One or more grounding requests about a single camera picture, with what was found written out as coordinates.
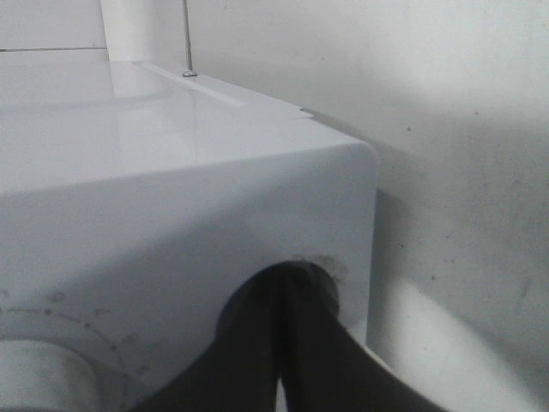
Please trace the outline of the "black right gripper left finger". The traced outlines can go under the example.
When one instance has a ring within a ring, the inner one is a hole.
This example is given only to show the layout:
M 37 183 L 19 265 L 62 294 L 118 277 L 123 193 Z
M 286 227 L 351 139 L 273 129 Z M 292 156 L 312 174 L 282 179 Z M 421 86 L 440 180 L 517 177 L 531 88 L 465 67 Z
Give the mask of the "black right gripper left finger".
M 142 411 L 274 411 L 280 376 L 279 280 L 285 264 L 253 276 L 220 316 L 217 336 Z

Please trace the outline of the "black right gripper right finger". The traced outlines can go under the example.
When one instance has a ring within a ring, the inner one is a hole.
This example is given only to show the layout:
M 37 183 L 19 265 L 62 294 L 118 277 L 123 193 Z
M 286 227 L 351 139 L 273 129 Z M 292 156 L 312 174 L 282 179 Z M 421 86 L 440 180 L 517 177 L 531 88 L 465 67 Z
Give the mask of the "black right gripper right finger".
M 285 264 L 281 279 L 281 380 L 290 411 L 438 411 L 349 335 L 313 269 Z

